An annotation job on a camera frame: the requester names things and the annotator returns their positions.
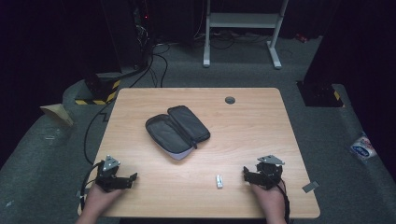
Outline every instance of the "human hand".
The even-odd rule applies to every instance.
[[[285,186],[282,181],[278,184],[283,191]],[[250,184],[251,189],[256,195],[260,207],[265,214],[267,224],[283,224],[285,221],[285,201],[283,194],[277,187],[271,189],[263,189],[262,187]]]
[[[92,184],[85,200],[84,210],[79,216],[76,224],[96,223],[97,218],[106,211],[124,192],[124,189],[115,189],[109,193],[102,190],[96,184]]]

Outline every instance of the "gray carpet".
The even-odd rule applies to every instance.
[[[283,65],[281,70],[272,66],[264,42],[212,48],[209,68],[202,67],[202,43],[194,48],[171,45],[168,51],[167,46],[160,46],[154,51],[168,62],[164,88],[275,87],[280,90],[309,177],[320,184],[315,189],[320,217],[296,219],[295,224],[396,223],[395,183],[380,158],[374,157],[362,164],[347,151],[362,129],[346,90],[342,85],[334,85],[346,104],[340,108],[306,107],[298,91],[296,81],[304,79],[319,43],[320,39],[303,44],[280,38],[276,49]],[[213,41],[212,45],[226,48],[230,42]],[[159,87],[164,69],[164,60],[154,56],[151,72],[134,86]],[[140,74],[124,78],[120,87],[128,88],[139,77]],[[61,129],[56,139],[46,139],[54,135],[59,126],[43,115],[2,168],[1,223],[74,223],[78,218],[75,194],[91,167],[83,154],[84,135],[92,118],[103,108],[102,105],[74,104],[81,85],[82,81],[65,90],[64,101],[59,102],[71,114],[74,126]],[[111,108],[112,105],[105,109],[107,116]],[[91,160],[106,129],[103,119],[104,116],[98,116],[89,130],[87,153]],[[119,220],[103,217],[99,223],[119,223]]]

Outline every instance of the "yellow black hazard tape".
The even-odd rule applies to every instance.
[[[106,97],[101,99],[96,99],[94,96],[90,94],[88,97],[78,96],[75,101],[77,105],[106,105],[110,103],[116,96],[117,89],[120,85],[120,81],[116,81],[112,84],[111,88],[109,88]]]

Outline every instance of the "wooden table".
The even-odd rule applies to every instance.
[[[227,96],[235,103],[227,104]],[[176,105],[187,106],[211,132],[181,161],[159,148],[145,128],[149,118]],[[106,217],[263,217],[242,170],[256,172],[257,158],[268,155],[286,163],[290,217],[319,215],[314,192],[302,190],[310,180],[277,89],[120,90],[95,163],[106,155],[121,162],[117,176],[138,172]],[[223,189],[217,189],[216,175],[222,175]]]

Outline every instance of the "stand leg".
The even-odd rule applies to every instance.
[[[283,18],[285,17],[286,6],[288,5],[289,0],[284,0],[282,3],[282,8],[280,9],[279,16],[276,21],[276,27],[274,30],[274,34],[271,41],[267,41],[267,46],[271,54],[271,58],[274,63],[275,69],[281,69],[282,64],[280,64],[279,57],[277,57],[277,53],[275,50],[275,44],[277,40],[277,36],[279,35],[279,30],[282,25]]]
[[[210,66],[210,0],[207,0],[204,67]]]

